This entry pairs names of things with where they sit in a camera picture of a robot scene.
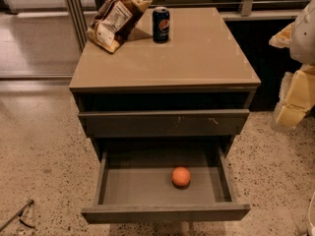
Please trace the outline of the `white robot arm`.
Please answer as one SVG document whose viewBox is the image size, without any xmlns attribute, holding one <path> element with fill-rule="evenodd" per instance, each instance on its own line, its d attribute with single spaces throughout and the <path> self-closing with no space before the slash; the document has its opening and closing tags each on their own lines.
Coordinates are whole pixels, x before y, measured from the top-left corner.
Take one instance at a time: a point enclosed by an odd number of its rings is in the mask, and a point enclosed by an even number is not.
<svg viewBox="0 0 315 236">
<path fill-rule="evenodd" d="M 269 44 L 288 48 L 290 58 L 302 64 L 296 72 L 284 74 L 274 111 L 272 128 L 288 132 L 315 106 L 315 0 L 293 23 L 275 34 Z"/>
</svg>

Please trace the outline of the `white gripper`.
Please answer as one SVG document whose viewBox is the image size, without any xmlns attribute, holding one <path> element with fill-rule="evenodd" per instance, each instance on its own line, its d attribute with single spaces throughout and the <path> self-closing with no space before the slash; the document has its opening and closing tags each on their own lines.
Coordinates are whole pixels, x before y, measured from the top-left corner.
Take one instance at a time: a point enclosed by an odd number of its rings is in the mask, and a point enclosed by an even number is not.
<svg viewBox="0 0 315 236">
<path fill-rule="evenodd" d="M 276 48 L 289 48 L 292 26 L 293 24 L 289 24 L 273 35 L 269 44 Z M 315 66 L 302 65 L 293 74 L 284 102 L 290 107 L 276 107 L 276 122 L 286 127 L 295 127 L 305 117 L 305 112 L 315 105 Z"/>
</svg>

